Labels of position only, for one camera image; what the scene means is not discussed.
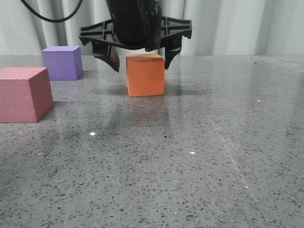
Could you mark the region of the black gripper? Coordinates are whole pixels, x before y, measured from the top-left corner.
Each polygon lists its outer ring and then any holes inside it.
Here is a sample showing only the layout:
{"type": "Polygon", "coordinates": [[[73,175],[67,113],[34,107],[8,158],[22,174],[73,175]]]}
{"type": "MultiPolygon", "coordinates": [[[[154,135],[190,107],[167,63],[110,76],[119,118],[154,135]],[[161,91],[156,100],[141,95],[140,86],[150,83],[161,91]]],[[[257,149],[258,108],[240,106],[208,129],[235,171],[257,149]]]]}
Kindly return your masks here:
{"type": "Polygon", "coordinates": [[[191,38],[190,20],[165,17],[156,0],[108,0],[111,18],[80,29],[83,45],[92,43],[95,58],[119,72],[119,56],[115,47],[147,51],[165,47],[165,69],[181,52],[182,37],[191,38]]]}

